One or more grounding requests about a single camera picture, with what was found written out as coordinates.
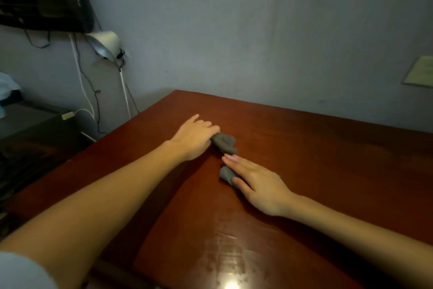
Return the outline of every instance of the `table surface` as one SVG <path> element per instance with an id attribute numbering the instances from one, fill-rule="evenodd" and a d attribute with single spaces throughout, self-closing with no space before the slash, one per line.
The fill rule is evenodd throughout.
<path id="1" fill-rule="evenodd" d="M 295 193 L 433 244 L 433 135 L 184 91 L 23 190 L 8 209 L 25 219 L 39 214 L 156 148 L 196 113 L 235 136 L 239 155 L 280 174 Z M 394 285 L 326 236 L 255 210 L 218 178 L 220 157 L 209 149 L 172 172 L 180 188 L 154 224 L 143 226 L 157 198 L 103 256 L 169 288 Z"/>

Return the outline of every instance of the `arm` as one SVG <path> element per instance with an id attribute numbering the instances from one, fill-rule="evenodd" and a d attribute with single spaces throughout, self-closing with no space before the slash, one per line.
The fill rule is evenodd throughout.
<path id="1" fill-rule="evenodd" d="M 223 161 L 245 180 L 235 177 L 233 185 L 265 214 L 290 218 L 326 234 L 407 287 L 433 287 L 432 246 L 299 196 L 277 174 L 251 161 L 230 155 Z"/>
<path id="2" fill-rule="evenodd" d="M 12 233 L 0 250 L 43 266 L 60 288 L 77 288 L 104 247 L 178 164 L 201 155 L 219 132 L 195 115 L 176 135 L 131 164 L 60 201 Z"/>

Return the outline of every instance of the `fingernail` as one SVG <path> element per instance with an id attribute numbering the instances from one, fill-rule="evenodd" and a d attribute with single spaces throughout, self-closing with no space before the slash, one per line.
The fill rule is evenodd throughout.
<path id="1" fill-rule="evenodd" d="M 230 161 L 233 161 L 234 163 L 238 162 L 238 158 L 237 155 L 229 155 L 229 154 L 224 154 L 224 157 L 227 158 Z"/>

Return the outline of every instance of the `hand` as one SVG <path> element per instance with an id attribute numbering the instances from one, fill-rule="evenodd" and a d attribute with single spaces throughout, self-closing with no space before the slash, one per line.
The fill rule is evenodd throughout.
<path id="1" fill-rule="evenodd" d="M 209 147 L 210 138 L 220 132 L 219 126 L 212 126 L 211 122 L 196 121 L 198 117 L 195 115 L 187 120 L 170 140 L 182 149 L 185 161 L 201 155 Z"/>
<path id="2" fill-rule="evenodd" d="M 289 216 L 288 207 L 298 195 L 276 173 L 236 155 L 225 154 L 223 161 L 245 179 L 233 177 L 232 183 L 254 207 L 267 215 Z"/>

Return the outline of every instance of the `forearm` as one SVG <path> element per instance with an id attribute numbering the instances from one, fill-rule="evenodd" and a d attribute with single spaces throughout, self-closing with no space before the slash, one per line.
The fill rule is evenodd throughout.
<path id="1" fill-rule="evenodd" d="M 310 226 L 365 258 L 407 287 L 433 287 L 433 247 L 298 197 L 285 216 Z"/>
<path id="2" fill-rule="evenodd" d="M 28 256 L 45 267 L 61 288 L 74 288 L 183 158 L 182 151 L 167 141 L 46 210 L 4 240 L 0 249 Z"/>

